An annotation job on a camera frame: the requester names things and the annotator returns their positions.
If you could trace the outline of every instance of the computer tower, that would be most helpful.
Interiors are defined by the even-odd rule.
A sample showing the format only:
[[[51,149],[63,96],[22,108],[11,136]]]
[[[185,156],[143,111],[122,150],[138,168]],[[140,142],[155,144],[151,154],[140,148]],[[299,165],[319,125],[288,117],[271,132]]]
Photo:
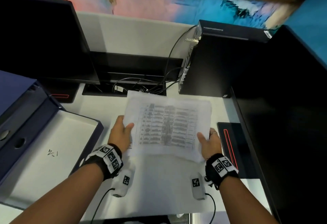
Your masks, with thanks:
[[[231,83],[256,54],[265,59],[268,31],[199,20],[184,62],[178,91],[184,95],[229,98]]]

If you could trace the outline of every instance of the desk surface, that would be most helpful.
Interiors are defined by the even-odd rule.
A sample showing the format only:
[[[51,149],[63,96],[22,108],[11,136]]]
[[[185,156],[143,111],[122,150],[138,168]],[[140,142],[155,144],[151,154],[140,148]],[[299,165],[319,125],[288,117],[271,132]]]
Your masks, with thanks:
[[[81,84],[74,102],[63,104],[63,106],[70,112],[100,120],[105,129],[96,146],[105,144],[117,116],[125,112],[127,98],[83,96],[83,88],[84,84]],[[211,127],[216,128],[217,122],[239,122],[231,99],[179,95],[176,84],[168,89],[167,96],[179,99],[209,100],[212,105]],[[214,206],[210,198],[203,201],[193,198],[189,183],[191,174],[196,172],[204,174],[204,163],[196,164],[169,155],[129,158],[123,156],[123,161],[126,168],[135,170],[127,195],[122,198],[107,195],[95,219],[213,211]],[[261,204],[269,209],[260,180],[242,181]],[[107,180],[101,185],[82,220],[91,220],[101,197],[110,188],[111,183],[111,180]],[[216,211],[225,211],[219,191],[207,186],[206,192],[214,197]],[[20,212],[20,210],[0,205],[0,216],[2,216],[0,220],[4,217],[1,213],[6,213],[5,215],[8,216],[6,218],[8,220],[5,219],[1,223],[10,222]]]

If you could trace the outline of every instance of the white sensor device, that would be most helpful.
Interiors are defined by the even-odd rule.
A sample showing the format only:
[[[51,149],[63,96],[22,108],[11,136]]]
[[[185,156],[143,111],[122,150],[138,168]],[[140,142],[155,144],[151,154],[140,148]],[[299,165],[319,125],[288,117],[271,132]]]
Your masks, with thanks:
[[[112,180],[112,188],[110,194],[114,197],[124,197],[127,193],[128,187],[131,184],[133,173],[131,170],[122,169],[118,172],[118,176]]]
[[[196,200],[205,200],[207,198],[204,188],[204,179],[200,173],[194,174],[190,177],[192,187],[192,194]]]

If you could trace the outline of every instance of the mural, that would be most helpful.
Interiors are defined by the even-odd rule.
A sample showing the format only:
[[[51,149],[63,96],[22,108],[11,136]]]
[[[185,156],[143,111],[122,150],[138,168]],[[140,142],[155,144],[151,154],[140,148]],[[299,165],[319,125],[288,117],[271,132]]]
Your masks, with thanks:
[[[254,0],[70,0],[78,11],[197,24],[199,19],[265,27],[280,6]]]

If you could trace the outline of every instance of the black monitor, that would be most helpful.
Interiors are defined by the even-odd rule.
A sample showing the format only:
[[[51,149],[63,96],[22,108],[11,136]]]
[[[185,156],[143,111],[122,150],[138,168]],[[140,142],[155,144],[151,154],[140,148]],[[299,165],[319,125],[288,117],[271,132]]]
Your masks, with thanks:
[[[326,64],[282,26],[232,88],[273,214],[282,224],[325,219]]]
[[[0,0],[0,70],[99,84],[74,7],[66,0]]]

